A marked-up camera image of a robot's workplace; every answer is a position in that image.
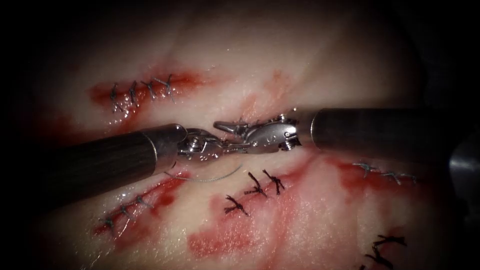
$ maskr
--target blood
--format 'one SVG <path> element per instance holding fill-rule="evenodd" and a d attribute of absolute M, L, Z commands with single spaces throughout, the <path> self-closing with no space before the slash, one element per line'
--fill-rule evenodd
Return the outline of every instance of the blood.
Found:
<path fill-rule="evenodd" d="M 189 178 L 189 172 L 182 172 L 178 177 Z M 142 200 L 151 207 L 137 202 L 137 197 L 129 202 L 124 203 L 126 211 L 134 217 L 130 219 L 123 213 L 118 213 L 120 207 L 108 213 L 104 220 L 108 217 L 114 224 L 111 228 L 106 223 L 93 228 L 94 236 L 104 234 L 112 234 L 113 244 L 117 251 L 132 247 L 142 241 L 154 241 L 161 237 L 158 234 L 159 225 L 164 220 L 165 212 L 176 200 L 176 191 L 183 185 L 185 181 L 176 178 L 167 178 L 162 180 L 160 184 L 140 194 Z"/>

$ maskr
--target stitch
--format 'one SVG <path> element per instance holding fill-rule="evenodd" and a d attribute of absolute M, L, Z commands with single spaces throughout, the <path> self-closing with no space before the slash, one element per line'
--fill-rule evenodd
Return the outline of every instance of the stitch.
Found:
<path fill-rule="evenodd" d="M 252 174 L 251 172 L 248 172 L 248 176 L 249 176 L 253 181 L 255 181 L 256 186 L 253 187 L 253 190 L 244 191 L 243 194 L 244 194 L 244 195 L 247 195 L 247 194 L 251 194 L 251 193 L 260 193 L 260 194 L 262 194 L 263 196 L 265 196 L 265 198 L 267 198 L 267 194 L 265 194 L 264 190 L 261 189 L 259 181 L 253 176 L 253 174 Z"/>
<path fill-rule="evenodd" d="M 377 168 L 370 167 L 370 165 L 366 163 L 353 163 L 352 165 L 359 166 L 365 170 L 365 173 L 363 174 L 363 179 L 367 178 L 367 175 L 369 174 L 369 172 L 377 170 Z"/>
<path fill-rule="evenodd" d="M 119 109 L 120 112 L 123 113 L 124 109 L 119 105 L 118 102 L 115 101 L 115 99 L 117 98 L 117 92 L 116 92 L 117 86 L 118 86 L 118 84 L 116 82 L 113 83 L 113 87 L 111 88 L 111 92 L 110 92 L 110 100 L 113 104 L 112 112 L 115 113 L 117 111 L 117 109 Z"/>
<path fill-rule="evenodd" d="M 130 93 L 131 97 L 131 103 L 135 104 L 135 106 L 139 107 L 140 105 L 137 102 L 137 98 L 135 97 L 135 88 L 137 87 L 137 81 L 134 80 L 133 83 L 131 84 L 130 88 L 128 89 L 128 92 Z"/>
<path fill-rule="evenodd" d="M 113 231 L 113 229 L 114 229 L 114 221 L 112 220 L 111 217 L 108 216 L 108 217 L 105 218 L 105 219 L 99 218 L 98 220 L 99 220 L 100 222 L 105 223 L 105 225 L 107 225 L 108 227 L 110 227 L 110 229 Z"/>
<path fill-rule="evenodd" d="M 417 177 L 414 176 L 414 175 L 407 174 L 407 173 L 401 173 L 400 176 L 401 176 L 401 177 L 410 177 L 410 178 L 411 178 L 411 181 L 413 182 L 413 184 L 414 184 L 414 185 L 417 184 Z"/>
<path fill-rule="evenodd" d="M 398 176 L 397 176 L 395 173 L 391 172 L 391 171 L 389 171 L 389 172 L 387 172 L 387 173 L 382 173 L 382 174 L 380 174 L 380 175 L 381 175 L 381 176 L 386 176 L 386 177 L 388 177 L 388 178 L 390 179 L 390 181 L 391 181 L 392 178 L 393 178 L 399 186 L 402 184 L 402 182 L 400 182 L 400 179 L 398 178 Z"/>
<path fill-rule="evenodd" d="M 276 185 L 276 194 L 277 194 L 277 195 L 280 195 L 280 187 L 281 187 L 283 190 L 285 190 L 285 187 L 284 187 L 284 185 L 282 184 L 282 181 L 280 181 L 280 179 L 278 179 L 278 178 L 275 177 L 275 176 L 270 176 L 270 174 L 269 174 L 269 173 L 267 172 L 267 170 L 265 170 L 265 169 L 262 170 L 262 172 L 263 172 L 264 174 L 266 174 L 266 176 L 267 176 L 268 178 L 270 178 L 270 180 L 271 180 L 272 182 L 275 183 L 275 185 Z"/>
<path fill-rule="evenodd" d="M 244 210 L 243 205 L 241 205 L 240 203 L 238 203 L 238 202 L 237 202 L 234 198 L 232 198 L 230 195 L 227 195 L 225 199 L 227 199 L 227 200 L 229 200 L 229 201 L 231 201 L 232 203 L 235 204 L 235 206 L 223 208 L 223 210 L 225 211 L 225 214 L 228 214 L 228 213 L 230 213 L 231 211 L 233 211 L 233 210 L 235 210 L 235 209 L 239 209 L 239 210 L 242 211 L 247 217 L 249 216 L 249 214 Z"/>
<path fill-rule="evenodd" d="M 373 253 L 375 254 L 375 257 L 370 255 L 370 254 L 365 254 L 365 257 L 368 257 L 368 258 L 374 260 L 376 263 L 384 265 L 384 266 L 388 267 L 389 269 L 394 268 L 394 265 L 389 260 L 387 260 L 386 258 L 384 258 L 380 255 L 379 248 L 377 246 L 373 245 L 371 247 L 371 249 L 373 250 Z"/>
<path fill-rule="evenodd" d="M 151 100 L 154 101 L 157 98 L 157 94 L 155 94 L 154 88 L 153 88 L 154 82 L 150 81 L 149 83 L 146 83 L 143 80 L 141 80 L 140 83 L 144 84 L 148 88 L 148 91 L 150 92 Z"/>
<path fill-rule="evenodd" d="M 170 85 L 170 79 L 171 79 L 171 78 L 172 78 L 172 74 L 170 74 L 170 75 L 168 76 L 168 80 L 167 80 L 166 82 L 164 82 L 164 81 L 162 81 L 162 80 L 159 80 L 159 79 L 157 79 L 157 78 L 155 78 L 155 77 L 152 77 L 151 79 L 152 79 L 152 80 L 155 80 L 155 81 L 157 81 L 157 82 L 159 82 L 159 83 L 161 83 L 162 85 L 164 85 L 164 86 L 166 87 L 166 93 L 170 96 L 171 101 L 172 101 L 173 103 L 175 103 L 174 96 L 172 95 L 172 87 L 171 87 L 171 85 Z"/>
<path fill-rule="evenodd" d="M 139 204 L 142 204 L 142 205 L 144 205 L 144 206 L 146 206 L 146 207 L 148 207 L 148 208 L 153 208 L 153 206 L 150 205 L 150 204 L 148 204 L 148 203 L 146 203 L 146 202 L 142 199 L 142 196 L 140 196 L 140 195 L 138 195 L 138 196 L 136 197 L 136 202 L 139 203 Z"/>

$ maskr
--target dark suture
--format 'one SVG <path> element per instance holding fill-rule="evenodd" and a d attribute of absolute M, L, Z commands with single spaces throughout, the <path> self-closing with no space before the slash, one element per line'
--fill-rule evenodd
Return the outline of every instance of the dark suture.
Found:
<path fill-rule="evenodd" d="M 371 258 L 377 264 L 384 265 L 384 266 L 388 267 L 388 269 L 393 269 L 394 268 L 394 265 L 389 260 L 387 260 L 386 258 L 384 258 L 380 255 L 379 248 L 377 246 L 373 245 L 371 247 L 371 249 L 373 250 L 373 253 L 375 253 L 375 257 L 370 255 L 370 254 L 365 254 L 365 257 Z"/>
<path fill-rule="evenodd" d="M 383 238 L 383 240 L 373 242 L 374 246 L 380 246 L 381 244 L 384 243 L 398 243 L 403 246 L 407 246 L 407 243 L 405 243 L 405 237 L 395 237 L 395 236 L 383 236 L 383 235 L 378 235 L 378 237 Z"/>
<path fill-rule="evenodd" d="M 144 84 L 148 88 L 151 98 L 155 99 L 157 95 L 154 93 L 154 82 L 150 81 L 149 83 L 146 83 L 143 80 L 141 80 L 140 83 Z"/>
<path fill-rule="evenodd" d="M 113 102 L 113 105 L 115 106 L 115 109 L 119 109 L 120 112 L 124 112 L 124 109 L 120 106 L 120 104 L 118 102 L 115 101 L 115 99 L 117 98 L 117 86 L 118 84 L 115 82 L 113 84 L 113 87 L 111 88 L 111 92 L 110 92 L 110 100 Z"/>
<path fill-rule="evenodd" d="M 253 174 L 251 172 L 248 172 L 248 176 L 253 181 L 255 181 L 256 186 L 253 187 L 253 190 L 244 191 L 243 194 L 247 195 L 247 194 L 252 194 L 252 193 L 260 193 L 263 196 L 265 196 L 265 198 L 267 198 L 267 194 L 265 194 L 264 190 L 260 187 L 259 181 L 253 176 Z"/>
<path fill-rule="evenodd" d="M 230 195 L 227 195 L 226 198 L 227 200 L 231 201 L 232 203 L 235 204 L 235 206 L 232 206 L 232 207 L 225 207 L 223 208 L 223 210 L 225 210 L 225 214 L 228 214 L 230 213 L 231 211 L 235 210 L 235 209 L 239 209 L 240 211 L 242 211 L 247 217 L 249 216 L 249 213 L 247 213 L 243 207 L 243 205 L 241 205 L 240 203 L 238 203 L 234 198 L 232 198 Z"/>
<path fill-rule="evenodd" d="M 136 98 L 135 98 L 135 88 L 137 88 L 137 81 L 134 80 L 133 83 L 130 86 L 130 89 L 128 89 L 128 92 L 130 93 L 131 97 L 131 102 L 132 103 L 137 103 Z"/>
<path fill-rule="evenodd" d="M 280 181 L 280 179 L 278 179 L 278 178 L 275 177 L 275 176 L 270 176 L 270 174 L 269 174 L 269 173 L 267 172 L 267 170 L 265 170 L 265 169 L 262 170 L 262 172 L 263 172 L 264 174 L 266 174 L 266 176 L 267 176 L 268 178 L 270 178 L 270 180 L 271 180 L 272 182 L 275 183 L 275 185 L 276 185 L 276 194 L 277 194 L 277 195 L 280 195 L 280 187 L 281 187 L 283 190 L 285 190 L 285 187 L 284 187 L 284 185 L 282 184 L 282 181 Z"/>

